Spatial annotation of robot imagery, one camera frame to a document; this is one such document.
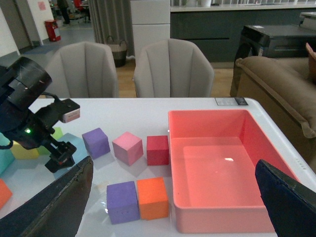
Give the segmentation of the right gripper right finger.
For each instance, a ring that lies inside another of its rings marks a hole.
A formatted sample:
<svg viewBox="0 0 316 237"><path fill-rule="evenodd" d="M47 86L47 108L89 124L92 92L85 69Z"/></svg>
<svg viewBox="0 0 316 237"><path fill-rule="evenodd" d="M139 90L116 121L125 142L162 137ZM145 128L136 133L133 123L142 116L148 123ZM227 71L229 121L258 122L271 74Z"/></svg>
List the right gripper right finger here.
<svg viewBox="0 0 316 237"><path fill-rule="evenodd" d="M316 235L316 193L261 159L255 167L261 199L279 237Z"/></svg>

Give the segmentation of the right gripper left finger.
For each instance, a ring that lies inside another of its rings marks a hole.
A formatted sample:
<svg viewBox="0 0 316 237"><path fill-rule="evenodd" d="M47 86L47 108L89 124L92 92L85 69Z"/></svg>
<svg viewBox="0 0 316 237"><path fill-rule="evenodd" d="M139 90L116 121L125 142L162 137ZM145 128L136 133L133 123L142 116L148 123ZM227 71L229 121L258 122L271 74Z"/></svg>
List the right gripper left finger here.
<svg viewBox="0 0 316 237"><path fill-rule="evenodd" d="M74 237L89 199L93 161L85 157L0 220L2 237Z"/></svg>

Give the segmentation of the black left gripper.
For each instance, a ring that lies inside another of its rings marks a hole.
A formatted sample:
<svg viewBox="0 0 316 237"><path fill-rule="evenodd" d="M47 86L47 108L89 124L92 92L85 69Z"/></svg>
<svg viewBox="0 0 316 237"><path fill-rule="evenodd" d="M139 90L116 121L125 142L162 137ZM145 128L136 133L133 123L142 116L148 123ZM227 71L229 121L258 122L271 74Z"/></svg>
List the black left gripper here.
<svg viewBox="0 0 316 237"><path fill-rule="evenodd" d="M52 173L62 168L72 167L75 162L73 154L77 148L70 142L57 141L52 138L52 128L63 115L62 101L56 101L39 109L36 113L27 111L26 118L14 131L14 141L25 149L44 146L50 152L50 160L45 167Z"/></svg>

